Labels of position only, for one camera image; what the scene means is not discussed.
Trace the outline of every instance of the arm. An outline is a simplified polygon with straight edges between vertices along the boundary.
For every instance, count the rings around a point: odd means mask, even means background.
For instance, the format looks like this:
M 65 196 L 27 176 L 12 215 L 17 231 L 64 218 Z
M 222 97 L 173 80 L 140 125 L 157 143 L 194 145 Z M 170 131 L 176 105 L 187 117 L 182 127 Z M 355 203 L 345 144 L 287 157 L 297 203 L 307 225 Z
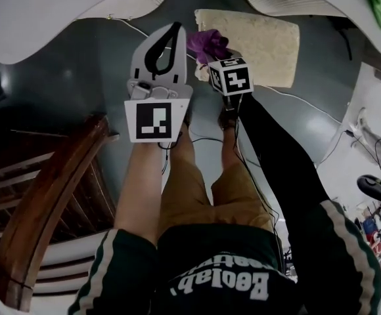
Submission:
M 148 314 L 158 267 L 161 162 L 157 144 L 134 145 L 114 229 L 97 249 L 88 281 L 69 314 Z
M 251 94 L 244 95 L 239 117 L 284 214 L 309 314 L 377 314 L 379 262 L 330 201 L 305 150 Z

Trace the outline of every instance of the khaki shorts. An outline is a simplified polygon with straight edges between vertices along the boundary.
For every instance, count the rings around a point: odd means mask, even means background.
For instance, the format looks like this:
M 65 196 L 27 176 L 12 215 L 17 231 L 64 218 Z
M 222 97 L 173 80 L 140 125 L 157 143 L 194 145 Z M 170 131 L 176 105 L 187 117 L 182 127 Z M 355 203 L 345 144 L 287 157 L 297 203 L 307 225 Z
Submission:
M 200 170 L 175 160 L 162 194 L 158 235 L 184 224 L 239 224 L 273 231 L 267 201 L 259 198 L 246 168 L 237 163 L 228 168 L 211 187 L 213 206 L 206 195 Z

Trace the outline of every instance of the concrete floor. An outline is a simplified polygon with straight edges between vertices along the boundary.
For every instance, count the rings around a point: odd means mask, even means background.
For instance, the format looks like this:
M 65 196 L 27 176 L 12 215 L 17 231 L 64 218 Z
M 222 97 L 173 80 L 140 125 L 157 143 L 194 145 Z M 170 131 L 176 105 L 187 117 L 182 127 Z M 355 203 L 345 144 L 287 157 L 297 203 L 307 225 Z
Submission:
M 196 31 L 195 9 L 224 9 L 258 14 L 246 0 L 166 0 L 156 11 L 132 20 L 146 33 L 173 21 L 188 31 Z M 325 17 L 292 16 L 283 18 L 300 27 L 300 53 L 294 85 L 282 91 L 298 95 L 335 118 L 342 120 L 351 99 L 361 63 L 364 36 L 358 30 L 347 31 L 353 51 L 348 60 L 346 45 Z M 45 48 L 25 61 L 0 65 L 3 88 L 9 99 L 5 105 L 24 105 L 29 111 L 12 119 L 23 128 L 75 125 L 91 112 L 106 112 L 111 129 L 121 139 L 100 152 L 105 179 L 114 198 L 118 196 L 125 174 L 131 144 L 128 139 L 123 102 L 127 99 L 126 81 L 133 51 L 144 37 L 115 20 L 78 20 L 53 39 Z M 191 129 L 208 137 L 221 137 L 217 116 L 221 99 L 207 83 L 193 76 L 194 62 L 189 60 L 188 84 L 194 87 L 194 115 Z M 255 97 L 271 115 L 306 149 L 313 161 L 320 161 L 338 124 L 300 102 L 256 87 Z M 249 159 L 253 150 L 241 133 L 242 147 Z M 265 142 L 274 143 L 266 136 Z M 197 162 L 207 187 L 221 173 L 220 143 L 197 142 Z M 277 207 L 261 170 L 252 167 L 271 204 Z M 283 169 L 283 173 L 295 173 Z

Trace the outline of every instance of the wire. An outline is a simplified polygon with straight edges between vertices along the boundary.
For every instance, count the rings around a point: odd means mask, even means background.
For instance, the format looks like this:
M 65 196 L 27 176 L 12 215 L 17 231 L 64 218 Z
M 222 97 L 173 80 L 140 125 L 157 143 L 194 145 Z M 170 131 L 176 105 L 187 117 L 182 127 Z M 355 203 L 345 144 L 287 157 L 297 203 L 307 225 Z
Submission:
M 373 154 L 371 154 L 370 152 L 369 152 L 369 150 L 367 149 L 367 147 L 358 139 L 358 138 L 356 138 L 355 136 L 354 136 L 354 134 L 353 134 L 353 136 L 352 136 L 355 140 L 357 140 L 363 147 L 364 147 L 364 149 L 367 151 L 367 153 L 369 153 L 370 155 L 371 155 L 371 157 L 373 158 L 373 160 L 375 160 L 375 162 L 377 162 L 377 164 L 379 164 L 378 163 L 378 161 L 376 160 L 376 158 L 373 156 Z
M 124 20 L 124 19 L 121 19 L 121 18 L 112 18 L 111 16 L 109 16 L 107 19 L 109 20 L 117 20 L 117 21 L 120 21 L 120 22 L 123 22 L 125 25 L 127 25 L 128 27 L 136 30 L 137 32 L 143 34 L 145 37 L 148 37 L 148 34 L 146 34 L 145 32 L 143 32 L 142 30 L 140 30 L 139 28 L 137 27 L 134 27 L 132 26 L 128 21 Z M 189 58 L 193 59 L 195 62 L 196 62 L 196 58 L 193 57 L 191 54 L 186 54 L 186 56 L 188 56 Z
M 211 141 L 218 141 L 218 142 L 223 143 L 223 141 L 220 140 L 220 139 L 216 139 L 216 138 L 208 138 L 208 137 L 207 137 L 207 138 L 199 138 L 199 139 L 193 140 L 192 143 L 195 143 L 195 142 L 198 142 L 198 141 L 201 141 L 201 140 L 211 140 Z
M 166 150 L 166 162 L 164 163 L 164 167 L 162 169 L 162 175 L 164 175 L 164 173 L 166 172 L 168 163 L 169 163 L 169 151 Z
M 340 136 L 339 136 L 339 138 L 338 138 L 338 141 L 337 141 L 336 144 L 335 144 L 334 149 L 332 149 L 332 151 L 328 154 L 328 156 L 325 157 L 325 158 L 320 162 L 320 164 L 318 164 L 317 167 L 319 167 L 322 163 L 324 163 L 324 162 L 325 162 L 325 161 L 332 155 L 332 153 L 335 152 L 335 149 L 336 149 L 336 147 L 338 146 L 338 144 L 340 143 L 341 137 L 342 137 L 342 135 L 343 135 L 344 133 L 345 133 L 345 131 L 342 131 L 342 132 L 341 132 L 341 134 L 340 134 Z
M 136 30 L 137 32 L 141 33 L 142 35 L 144 35 L 145 37 L 148 37 L 148 34 L 146 34 L 145 32 L 143 32 L 142 30 L 140 30 L 139 28 L 135 27 L 135 26 L 132 26 L 128 21 L 124 20 L 124 19 L 121 19 L 121 18 L 112 18 L 110 15 L 107 17 L 107 19 L 109 20 L 117 20 L 117 21 L 120 21 L 120 22 L 123 22 L 126 26 Z M 196 62 L 196 58 L 193 57 L 192 55 L 190 54 L 186 54 L 189 58 L 193 59 L 195 62 Z M 316 107 L 315 105 L 313 105 L 312 103 L 308 102 L 307 100 L 299 97 L 299 96 L 296 96 L 296 95 L 292 95 L 290 93 L 285 93 L 285 92 L 281 92 L 281 91 L 278 91 L 276 89 L 274 89 L 273 87 L 269 87 L 269 86 L 266 86 L 266 85 L 261 85 L 262 87 L 266 87 L 267 89 L 270 89 L 272 91 L 274 91 L 275 93 L 278 93 L 279 95 L 282 95 L 282 96 L 288 96 L 288 97 L 292 97 L 292 98 L 295 98 L 295 99 L 298 99 L 298 100 L 301 100 L 302 102 L 305 102 L 307 105 L 311 106 L 312 108 L 318 110 L 319 112 L 322 112 L 323 114 L 326 114 L 330 119 L 332 119 L 333 121 L 335 121 L 336 123 L 339 123 L 341 124 L 341 121 L 335 119 L 334 117 L 332 117 L 328 112 Z
M 196 135 L 197 137 L 201 137 L 201 139 L 194 140 L 193 142 L 197 142 L 199 140 L 212 140 L 212 141 L 218 141 L 218 142 L 221 142 L 221 143 L 223 142 L 222 140 L 217 139 L 217 138 L 211 138 L 209 136 L 204 136 L 204 135 L 200 135 L 198 133 L 195 133 L 194 131 L 192 131 L 191 126 L 189 126 L 189 132 L 191 132 L 193 135 Z M 248 163 L 251 163 L 252 165 L 255 165 L 258 168 L 261 168 L 261 166 L 258 163 L 254 162 L 252 160 L 249 160 L 249 159 L 246 158 L 246 161 Z
M 299 97 L 299 96 L 295 96 L 294 94 L 290 94 L 290 93 L 286 93 L 286 92 L 281 92 L 281 91 L 278 91 L 276 89 L 274 89 L 273 87 L 268 87 L 266 85 L 262 85 L 262 87 L 266 87 L 267 89 L 270 89 L 276 93 L 278 93 L 279 95 L 282 95 L 282 96 L 287 96 L 287 97 L 292 97 L 292 98 L 295 98 L 295 99 L 298 99 L 298 100 L 301 100 L 302 102 L 305 102 L 307 105 L 311 106 L 312 108 L 318 110 L 319 112 L 322 112 L 323 114 L 326 114 L 330 119 L 332 119 L 333 121 L 335 121 L 336 123 L 339 123 L 341 124 L 341 121 L 335 119 L 334 117 L 332 117 L 328 112 L 316 107 L 315 105 L 313 105 L 312 103 L 309 103 L 307 100 Z
M 170 142 L 167 147 L 163 147 L 160 142 L 157 143 L 158 147 L 163 150 L 172 150 L 177 146 L 177 143 L 179 142 L 180 137 L 182 136 L 182 132 L 179 132 L 179 136 L 177 137 L 176 142 Z
M 237 147 L 237 150 L 238 150 L 238 153 L 241 155 L 241 157 L 235 152 L 236 156 L 239 158 L 239 160 L 243 163 L 243 165 L 245 166 L 246 170 L 249 172 L 249 175 L 250 175 L 250 178 L 252 179 L 252 182 L 253 182 L 253 185 L 255 186 L 256 188 L 256 191 L 258 192 L 258 195 L 259 197 L 261 198 L 261 202 L 262 202 L 262 205 L 263 205 L 263 202 L 265 202 L 266 206 L 268 206 L 268 208 L 270 208 L 270 210 L 272 210 L 272 212 L 276 213 L 277 214 L 277 217 L 274 216 L 273 214 L 271 214 L 267 209 L 265 209 L 265 207 L 263 207 L 266 211 L 268 211 L 268 213 L 274 218 L 274 229 L 278 223 L 278 219 L 280 218 L 280 214 L 275 211 L 268 203 L 267 203 L 267 200 L 265 199 L 265 197 L 263 196 L 262 194 L 262 191 L 258 188 L 258 184 L 256 183 L 255 179 L 254 179 L 254 176 L 252 174 L 252 172 L 250 171 L 249 169 L 249 166 L 248 164 L 246 163 L 246 159 L 245 157 L 243 156 L 242 152 L 240 151 L 240 146 L 239 146 L 239 143 L 238 143 L 238 125 L 236 126 L 235 128 L 235 137 L 236 137 L 236 147 Z

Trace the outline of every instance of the shoe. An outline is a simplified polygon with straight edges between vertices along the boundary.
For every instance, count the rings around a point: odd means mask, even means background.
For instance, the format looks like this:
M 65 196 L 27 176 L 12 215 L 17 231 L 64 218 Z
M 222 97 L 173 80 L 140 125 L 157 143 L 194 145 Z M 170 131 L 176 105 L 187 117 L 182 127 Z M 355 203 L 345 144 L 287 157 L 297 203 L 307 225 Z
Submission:
M 235 128 L 237 119 L 238 116 L 236 110 L 227 111 L 226 108 L 223 107 L 218 117 L 218 125 L 223 131 L 229 128 Z

